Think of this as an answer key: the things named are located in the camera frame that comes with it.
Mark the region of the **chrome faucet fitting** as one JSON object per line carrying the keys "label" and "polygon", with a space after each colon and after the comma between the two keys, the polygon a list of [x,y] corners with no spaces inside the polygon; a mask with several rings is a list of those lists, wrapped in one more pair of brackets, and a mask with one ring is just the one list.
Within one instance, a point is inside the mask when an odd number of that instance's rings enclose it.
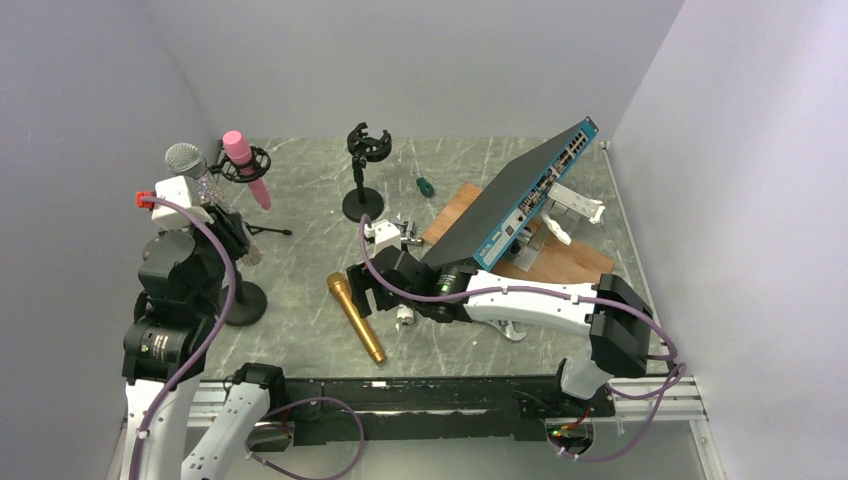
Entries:
{"label": "chrome faucet fitting", "polygon": [[402,245],[423,245],[424,241],[417,234],[416,224],[411,218],[397,214],[393,223],[401,233],[400,241]]}

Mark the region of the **rhinestone silver microphone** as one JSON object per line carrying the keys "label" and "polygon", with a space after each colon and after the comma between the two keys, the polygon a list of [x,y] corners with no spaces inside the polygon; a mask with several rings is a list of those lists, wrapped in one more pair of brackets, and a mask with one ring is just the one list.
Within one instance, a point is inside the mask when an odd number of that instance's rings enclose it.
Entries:
{"label": "rhinestone silver microphone", "polygon": [[[238,214],[238,211],[225,199],[199,147],[191,143],[176,143],[166,150],[165,163],[174,176],[186,176],[195,180],[197,195],[204,204],[214,204],[227,214]],[[241,219],[238,230],[247,241],[247,253],[241,258],[242,262],[248,266],[258,265],[262,260],[262,252],[244,219]]]}

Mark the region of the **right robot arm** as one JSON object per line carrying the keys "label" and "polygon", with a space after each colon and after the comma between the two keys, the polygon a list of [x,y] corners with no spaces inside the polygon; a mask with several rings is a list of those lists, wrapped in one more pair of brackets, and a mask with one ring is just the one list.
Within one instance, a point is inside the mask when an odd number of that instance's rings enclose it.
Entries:
{"label": "right robot arm", "polygon": [[364,317],[405,306],[438,323],[520,323],[584,338],[584,347],[566,359],[550,391],[553,406],[564,415],[578,413],[610,380],[641,378],[648,370],[652,311],[615,274],[588,283],[533,282],[469,265],[433,269],[396,247],[348,266],[345,274],[353,304]]}

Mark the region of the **gold microphone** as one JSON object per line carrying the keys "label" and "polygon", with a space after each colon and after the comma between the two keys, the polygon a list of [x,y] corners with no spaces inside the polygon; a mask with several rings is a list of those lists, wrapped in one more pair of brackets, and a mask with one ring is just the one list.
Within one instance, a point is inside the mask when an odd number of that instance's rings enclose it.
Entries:
{"label": "gold microphone", "polygon": [[375,364],[383,364],[387,359],[385,351],[372,327],[354,304],[347,277],[340,272],[334,272],[327,277],[326,282],[330,294],[341,307],[368,356]]}

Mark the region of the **black tripod shock-mount stand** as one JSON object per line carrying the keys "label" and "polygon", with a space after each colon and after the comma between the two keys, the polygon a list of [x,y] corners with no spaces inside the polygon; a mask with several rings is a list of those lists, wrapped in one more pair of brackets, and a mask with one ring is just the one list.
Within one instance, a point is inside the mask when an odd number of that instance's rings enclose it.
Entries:
{"label": "black tripod shock-mount stand", "polygon": [[270,170],[270,154],[258,147],[250,145],[251,158],[246,166],[237,165],[226,152],[222,152],[218,161],[209,167],[214,177],[219,176],[235,184],[250,184],[261,180]]}

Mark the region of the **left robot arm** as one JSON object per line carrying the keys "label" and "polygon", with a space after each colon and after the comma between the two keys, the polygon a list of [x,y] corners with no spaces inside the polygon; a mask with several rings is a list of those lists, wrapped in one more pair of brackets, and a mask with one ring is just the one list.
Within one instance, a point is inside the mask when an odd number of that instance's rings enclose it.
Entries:
{"label": "left robot arm", "polygon": [[188,421],[206,352],[219,321],[262,317],[267,298],[242,280],[236,262],[248,251],[238,213],[201,207],[145,247],[142,291],[124,340],[127,434],[123,479],[222,479],[255,424],[279,417],[289,395],[278,366],[246,363],[236,370],[222,410],[193,449]]}

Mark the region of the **black aluminium front rail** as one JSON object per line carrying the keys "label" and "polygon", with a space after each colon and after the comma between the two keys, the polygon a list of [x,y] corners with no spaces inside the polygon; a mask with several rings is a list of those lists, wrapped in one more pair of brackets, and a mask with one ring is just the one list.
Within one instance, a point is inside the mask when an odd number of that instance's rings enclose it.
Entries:
{"label": "black aluminium front rail", "polygon": [[254,414],[267,442],[292,433],[297,446],[336,441],[508,437],[541,441],[551,435],[585,446],[594,427],[623,435],[654,422],[707,418],[690,378],[661,400],[658,375],[615,381],[590,400],[569,400],[550,375],[490,377],[287,378],[269,406]]}

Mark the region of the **red handled adjustable wrench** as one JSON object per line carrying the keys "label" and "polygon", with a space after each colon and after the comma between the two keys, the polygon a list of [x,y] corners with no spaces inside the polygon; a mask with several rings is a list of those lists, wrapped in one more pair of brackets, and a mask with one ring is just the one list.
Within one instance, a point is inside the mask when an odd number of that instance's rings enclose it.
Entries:
{"label": "red handled adjustable wrench", "polygon": [[525,332],[517,331],[512,321],[494,320],[490,324],[511,342],[520,342],[526,337]]}

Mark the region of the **pink microphone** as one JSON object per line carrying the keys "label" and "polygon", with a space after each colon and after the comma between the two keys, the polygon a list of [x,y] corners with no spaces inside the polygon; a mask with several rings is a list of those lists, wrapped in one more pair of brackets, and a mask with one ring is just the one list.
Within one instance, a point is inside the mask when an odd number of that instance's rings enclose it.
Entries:
{"label": "pink microphone", "polygon": [[222,145],[225,159],[233,165],[235,178],[247,184],[263,210],[269,210],[272,202],[262,179],[262,165],[244,134],[238,130],[230,130],[223,135]]}

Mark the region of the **white metal bracket stand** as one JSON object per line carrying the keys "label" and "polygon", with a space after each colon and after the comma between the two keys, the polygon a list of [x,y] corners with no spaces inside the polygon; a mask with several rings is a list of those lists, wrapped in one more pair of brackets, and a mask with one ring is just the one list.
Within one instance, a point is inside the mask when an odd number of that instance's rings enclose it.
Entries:
{"label": "white metal bracket stand", "polygon": [[585,197],[555,183],[534,216],[541,223],[537,227],[525,228],[505,253],[505,258],[520,270],[528,271],[547,240],[555,238],[563,245],[570,245],[578,223],[585,219],[591,224],[598,224],[605,209],[603,201]]}

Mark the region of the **wooden board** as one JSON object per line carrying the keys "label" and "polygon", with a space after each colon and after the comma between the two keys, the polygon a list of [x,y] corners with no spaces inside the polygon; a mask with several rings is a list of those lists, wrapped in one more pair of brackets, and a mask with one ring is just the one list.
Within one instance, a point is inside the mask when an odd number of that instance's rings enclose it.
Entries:
{"label": "wooden board", "polygon": [[[482,192],[466,183],[448,202],[421,237],[435,244]],[[600,276],[613,271],[615,261],[592,247],[573,240],[566,245],[558,240],[542,221],[529,223],[532,239],[521,250],[504,253],[492,272],[503,277],[544,283],[596,283]]]}

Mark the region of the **black round-base clip stand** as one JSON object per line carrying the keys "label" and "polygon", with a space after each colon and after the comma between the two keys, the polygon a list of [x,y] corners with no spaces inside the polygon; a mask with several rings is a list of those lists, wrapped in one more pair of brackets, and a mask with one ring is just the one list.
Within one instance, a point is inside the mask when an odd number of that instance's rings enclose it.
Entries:
{"label": "black round-base clip stand", "polygon": [[256,324],[265,314],[268,298],[264,290],[256,283],[243,279],[236,270],[234,301],[226,315],[225,324],[231,327],[248,327]]}

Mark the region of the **blue network switch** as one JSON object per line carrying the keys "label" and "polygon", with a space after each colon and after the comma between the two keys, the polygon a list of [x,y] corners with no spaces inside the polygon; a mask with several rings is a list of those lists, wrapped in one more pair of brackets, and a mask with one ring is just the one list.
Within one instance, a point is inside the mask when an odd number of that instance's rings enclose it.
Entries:
{"label": "blue network switch", "polygon": [[596,123],[585,117],[510,160],[430,247],[422,262],[434,269],[459,264],[492,270],[597,133]]}

